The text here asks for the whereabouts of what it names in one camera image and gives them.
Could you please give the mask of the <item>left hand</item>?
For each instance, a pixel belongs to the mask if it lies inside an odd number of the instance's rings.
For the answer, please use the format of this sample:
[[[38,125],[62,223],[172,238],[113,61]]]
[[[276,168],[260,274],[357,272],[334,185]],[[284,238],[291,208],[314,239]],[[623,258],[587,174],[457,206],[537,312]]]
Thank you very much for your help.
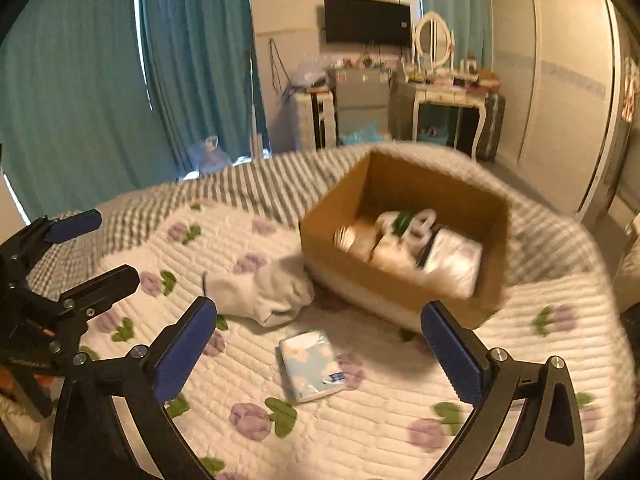
[[[34,408],[43,416],[47,416],[53,408],[50,393],[52,382],[52,377],[32,374],[18,368],[1,367],[1,392]]]

